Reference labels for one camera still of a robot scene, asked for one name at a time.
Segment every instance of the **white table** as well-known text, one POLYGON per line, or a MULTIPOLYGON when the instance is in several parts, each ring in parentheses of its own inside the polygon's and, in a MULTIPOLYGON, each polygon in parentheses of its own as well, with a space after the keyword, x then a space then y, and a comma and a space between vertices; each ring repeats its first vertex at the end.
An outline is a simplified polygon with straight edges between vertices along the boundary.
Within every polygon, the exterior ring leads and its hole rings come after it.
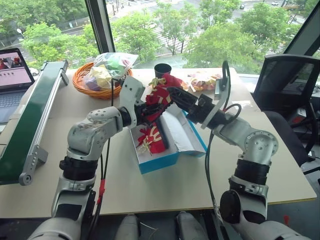
MULTIPOLYGON (((173 69, 171 74, 186 78, 194 69, 173 69)), ((59 175, 59 161, 64 159, 67 149, 67 134, 71 126, 85 118, 88 112, 110 105, 109 101, 94 99, 77 92, 72 83, 72 71, 68 72, 70 85, 61 87, 56 95, 50 119, 45 128, 41 147, 49 152, 46 164, 40 166, 29 186, 19 184, 0 186, 1 218, 49 217, 59 175)), ((133 75, 147 84, 153 77, 152 69, 134 69, 133 75)), ((260 112, 250 93, 241 84, 234 69, 231 69, 231 101, 250 101, 240 116, 254 128, 263 129, 276 135, 279 150, 272 158, 268 174, 268 202, 270 204, 312 200, 315 192, 309 185, 294 158, 273 128, 260 112)), ((209 130, 196 128, 207 143, 209 130)), ((176 165, 157 171, 140 174, 134 145, 129 130, 111 138, 110 156, 107 166, 106 192, 101 214, 123 214, 151 211, 175 211, 209 209, 212 207, 209 187, 205 176, 204 157, 184 156, 176 165)), ((228 178, 234 173, 240 149, 214 138, 211 147, 210 172, 217 202, 224 191, 229 189, 228 178)), ((96 171, 95 190, 100 183, 99 166, 96 171)))

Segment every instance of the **laptop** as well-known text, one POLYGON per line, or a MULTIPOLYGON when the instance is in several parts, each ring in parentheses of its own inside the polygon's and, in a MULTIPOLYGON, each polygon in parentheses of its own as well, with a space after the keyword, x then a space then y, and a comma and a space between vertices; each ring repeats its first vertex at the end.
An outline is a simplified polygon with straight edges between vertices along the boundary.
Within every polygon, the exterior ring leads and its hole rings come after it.
POLYGON ((0 124, 9 121, 34 82, 18 48, 0 50, 0 124))

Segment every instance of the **laptop screen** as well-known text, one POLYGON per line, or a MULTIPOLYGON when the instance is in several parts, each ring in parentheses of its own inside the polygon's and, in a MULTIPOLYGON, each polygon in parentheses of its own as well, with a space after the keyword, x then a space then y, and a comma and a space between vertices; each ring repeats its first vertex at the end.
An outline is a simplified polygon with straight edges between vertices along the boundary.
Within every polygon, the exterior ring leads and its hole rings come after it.
POLYGON ((17 52, 0 53, 0 90, 29 86, 33 81, 17 52))

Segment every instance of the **cable connector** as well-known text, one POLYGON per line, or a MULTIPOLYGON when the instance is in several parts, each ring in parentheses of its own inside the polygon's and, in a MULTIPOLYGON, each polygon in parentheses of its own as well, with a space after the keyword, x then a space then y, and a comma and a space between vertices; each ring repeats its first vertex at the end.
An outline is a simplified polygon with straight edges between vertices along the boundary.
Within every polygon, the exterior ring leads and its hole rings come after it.
POLYGON ((106 184, 106 179, 101 179, 100 187, 99 187, 99 197, 98 197, 98 200, 96 201, 97 205, 100 204, 102 201, 102 197, 103 197, 105 190, 106 190, 105 184, 106 184))

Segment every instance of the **window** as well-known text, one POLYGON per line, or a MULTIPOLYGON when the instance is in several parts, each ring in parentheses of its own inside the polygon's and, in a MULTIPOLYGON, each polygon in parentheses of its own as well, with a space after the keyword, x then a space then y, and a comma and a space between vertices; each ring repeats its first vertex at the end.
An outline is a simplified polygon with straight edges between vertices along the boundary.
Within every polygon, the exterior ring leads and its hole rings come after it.
POLYGON ((217 68, 259 74, 283 53, 318 0, 108 0, 116 52, 139 55, 136 68, 217 68))
POLYGON ((70 68, 98 55, 84 0, 2 0, 0 49, 19 48, 34 72, 45 60, 70 68))

